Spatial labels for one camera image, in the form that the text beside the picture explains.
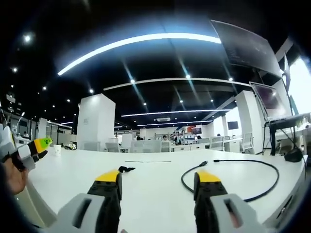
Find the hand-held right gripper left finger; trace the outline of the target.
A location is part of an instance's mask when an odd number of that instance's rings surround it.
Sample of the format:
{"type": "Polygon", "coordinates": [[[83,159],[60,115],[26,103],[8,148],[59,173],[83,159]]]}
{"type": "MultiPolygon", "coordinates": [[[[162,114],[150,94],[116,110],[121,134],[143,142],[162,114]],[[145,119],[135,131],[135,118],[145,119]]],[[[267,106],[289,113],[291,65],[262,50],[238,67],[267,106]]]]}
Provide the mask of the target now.
{"type": "Polygon", "coordinates": [[[121,173],[112,170],[100,175],[86,194],[78,194],[61,208],[57,216],[57,232],[116,233],[121,199],[121,173]]]}

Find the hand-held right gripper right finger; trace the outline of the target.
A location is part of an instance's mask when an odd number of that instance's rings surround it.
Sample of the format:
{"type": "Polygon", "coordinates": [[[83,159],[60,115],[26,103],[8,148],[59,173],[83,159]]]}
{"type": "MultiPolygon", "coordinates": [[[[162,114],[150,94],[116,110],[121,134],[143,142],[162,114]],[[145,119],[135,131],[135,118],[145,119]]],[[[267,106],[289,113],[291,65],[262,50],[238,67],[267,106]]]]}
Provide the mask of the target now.
{"type": "Polygon", "coordinates": [[[194,215],[198,233],[263,233],[256,211],[206,171],[194,175],[194,215]]]}

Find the person's left hand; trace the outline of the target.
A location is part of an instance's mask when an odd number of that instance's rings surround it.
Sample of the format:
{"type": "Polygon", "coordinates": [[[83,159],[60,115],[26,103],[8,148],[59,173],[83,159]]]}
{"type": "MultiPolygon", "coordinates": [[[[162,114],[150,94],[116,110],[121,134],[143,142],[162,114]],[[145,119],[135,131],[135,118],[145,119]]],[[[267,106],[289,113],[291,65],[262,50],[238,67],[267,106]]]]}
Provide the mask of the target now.
{"type": "Polygon", "coordinates": [[[13,195],[22,192],[27,184],[29,171],[27,169],[19,171],[9,158],[3,164],[5,169],[6,183],[13,195]]]}

